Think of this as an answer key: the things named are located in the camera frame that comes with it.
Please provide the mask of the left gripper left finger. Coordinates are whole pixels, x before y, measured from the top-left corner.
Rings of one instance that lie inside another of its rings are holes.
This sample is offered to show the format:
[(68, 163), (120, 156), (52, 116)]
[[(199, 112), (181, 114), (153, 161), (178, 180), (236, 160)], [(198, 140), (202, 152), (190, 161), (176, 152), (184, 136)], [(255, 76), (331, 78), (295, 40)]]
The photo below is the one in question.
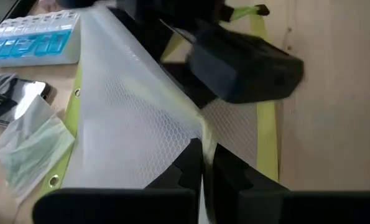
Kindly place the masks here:
[(187, 147), (176, 160), (154, 179), (147, 188), (150, 189), (192, 189), (200, 190), (203, 153), (201, 141), (190, 140)]

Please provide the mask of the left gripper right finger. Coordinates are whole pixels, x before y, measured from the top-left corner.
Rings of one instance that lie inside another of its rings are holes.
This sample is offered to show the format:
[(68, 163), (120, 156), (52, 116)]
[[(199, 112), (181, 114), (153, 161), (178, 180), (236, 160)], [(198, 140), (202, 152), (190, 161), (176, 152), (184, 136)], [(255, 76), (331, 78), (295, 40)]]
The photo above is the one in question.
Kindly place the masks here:
[(222, 145), (217, 145), (213, 160), (216, 223), (279, 223), (282, 193), (287, 191)]

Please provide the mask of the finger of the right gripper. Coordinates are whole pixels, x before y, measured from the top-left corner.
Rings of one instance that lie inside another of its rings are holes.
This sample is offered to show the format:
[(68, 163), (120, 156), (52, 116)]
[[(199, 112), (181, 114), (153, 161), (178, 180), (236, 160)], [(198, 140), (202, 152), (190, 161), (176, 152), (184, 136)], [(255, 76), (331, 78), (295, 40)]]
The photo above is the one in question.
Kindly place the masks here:
[(191, 72), (186, 63), (161, 63), (160, 66), (179, 89), (181, 89), (199, 109), (203, 109), (217, 98), (217, 96)]
[(154, 60), (160, 60), (173, 31), (161, 22), (151, 24), (138, 24), (126, 12), (110, 7), (109, 10), (130, 31), (136, 40), (146, 49)]

